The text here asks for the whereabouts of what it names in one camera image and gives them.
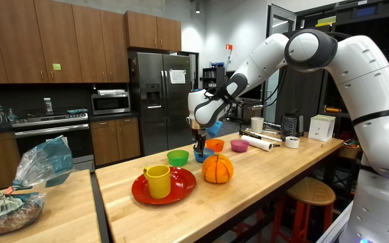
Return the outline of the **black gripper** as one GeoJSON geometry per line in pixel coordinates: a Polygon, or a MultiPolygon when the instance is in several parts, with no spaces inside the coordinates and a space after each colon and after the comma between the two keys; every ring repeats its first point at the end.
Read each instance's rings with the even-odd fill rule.
{"type": "Polygon", "coordinates": [[[194,118],[194,115],[189,115],[186,118],[187,124],[191,130],[191,137],[193,137],[193,142],[194,142],[194,147],[197,147],[197,153],[199,156],[203,156],[203,149],[205,149],[205,141],[206,141],[206,135],[205,134],[199,134],[198,131],[203,131],[205,127],[202,127],[194,118]]]}

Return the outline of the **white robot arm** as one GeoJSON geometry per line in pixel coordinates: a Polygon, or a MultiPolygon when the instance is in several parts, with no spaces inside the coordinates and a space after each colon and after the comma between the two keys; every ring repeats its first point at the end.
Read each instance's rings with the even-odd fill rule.
{"type": "Polygon", "coordinates": [[[355,196],[337,242],[389,243],[389,62],[366,35],[337,39],[305,29],[290,37],[267,37],[224,87],[213,93],[203,89],[187,93],[194,149],[203,149],[205,130],[240,95],[267,81],[282,66],[329,73],[362,150],[355,196]]]}

